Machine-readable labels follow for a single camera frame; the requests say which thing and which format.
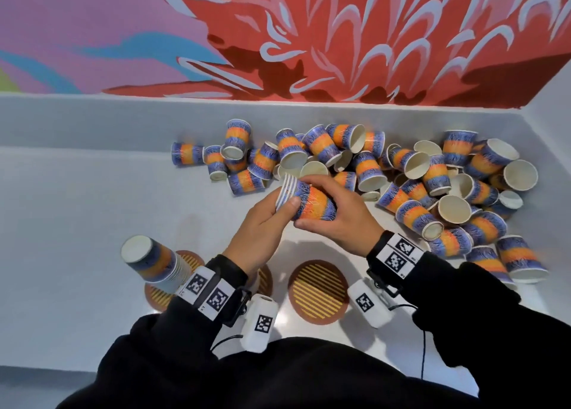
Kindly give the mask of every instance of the left hand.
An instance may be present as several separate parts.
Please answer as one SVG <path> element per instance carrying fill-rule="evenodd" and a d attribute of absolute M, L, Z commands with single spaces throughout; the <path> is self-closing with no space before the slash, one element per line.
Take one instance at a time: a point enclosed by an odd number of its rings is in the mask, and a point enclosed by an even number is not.
<path fill-rule="evenodd" d="M 283 230 L 301 204 L 300 198 L 294 196 L 276 212 L 280 190 L 275 189 L 248 211 L 230 245 L 222 253 L 248 276 L 252 276 L 274 255 Z"/>

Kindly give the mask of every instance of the blue paint stroke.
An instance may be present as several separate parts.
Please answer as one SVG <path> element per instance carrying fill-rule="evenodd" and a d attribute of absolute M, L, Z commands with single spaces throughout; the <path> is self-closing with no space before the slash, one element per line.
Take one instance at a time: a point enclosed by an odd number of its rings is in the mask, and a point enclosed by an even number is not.
<path fill-rule="evenodd" d="M 35 80 L 51 88 L 54 93 L 82 93 L 71 81 L 35 59 L 0 50 L 0 60 L 30 74 Z"/>
<path fill-rule="evenodd" d="M 162 32 L 141 32 L 124 39 L 119 45 L 83 47 L 80 52 L 106 59 L 155 59 L 180 71 L 191 81 L 207 81 L 212 77 L 180 66 L 176 62 L 177 57 L 188 57 L 212 64 L 229 64 L 224 57 L 213 53 L 203 45 Z"/>

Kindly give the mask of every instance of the wire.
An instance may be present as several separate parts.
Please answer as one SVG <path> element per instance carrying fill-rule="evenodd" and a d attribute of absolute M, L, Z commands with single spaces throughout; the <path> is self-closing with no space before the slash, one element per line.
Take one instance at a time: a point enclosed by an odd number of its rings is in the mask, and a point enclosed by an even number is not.
<path fill-rule="evenodd" d="M 242 338 L 244 337 L 242 334 L 236 334 L 236 335 L 232 335 L 231 337 L 226 337 L 223 338 L 222 340 L 220 340 L 218 343 L 216 343 L 211 349 L 210 352 L 213 352 L 214 349 L 216 349 L 218 346 L 220 346 L 222 343 L 227 342 L 228 340 L 232 340 L 233 338 Z"/>
<path fill-rule="evenodd" d="M 393 305 L 392 307 L 389 307 L 389 312 L 392 312 L 394 309 L 397 309 L 399 307 L 410 307 L 413 308 L 415 310 L 418 310 L 417 307 L 415 307 L 414 305 L 411 304 L 396 304 Z M 423 363 L 420 367 L 420 379 L 424 380 L 424 360 L 426 359 L 426 331 L 423 330 Z"/>

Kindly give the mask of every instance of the white table surface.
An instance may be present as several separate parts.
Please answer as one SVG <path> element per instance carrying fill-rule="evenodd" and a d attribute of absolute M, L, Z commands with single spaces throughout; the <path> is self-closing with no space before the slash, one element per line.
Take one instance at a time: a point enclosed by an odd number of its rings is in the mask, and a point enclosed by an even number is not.
<path fill-rule="evenodd" d="M 169 153 L 0 147 L 0 176 L 0 364 L 43 369 L 95 371 L 115 338 L 153 312 L 143 281 L 120 259 L 126 238 L 146 234 L 207 262 L 265 194 L 233 197 L 226 182 L 208 180 L 205 166 L 178 169 Z M 278 186 L 274 181 L 267 191 Z M 385 228 L 404 233 L 391 214 L 368 206 Z M 268 262 L 280 303 L 272 340 L 311 336 L 347 344 L 419 377 L 423 336 L 409 309 L 388 313 L 377 330 L 351 306 L 325 326 L 296 314 L 288 278 L 316 258 L 336 265 L 349 285 L 365 276 L 365 259 L 289 224 Z M 533 286 L 519 291 L 525 304 L 545 311 Z M 239 333 L 241 324 L 223 327 L 218 339 Z M 430 334 L 427 343 L 425 379 L 475 394 L 470 373 L 446 367 Z M 239 350 L 233 340 L 215 353 Z"/>

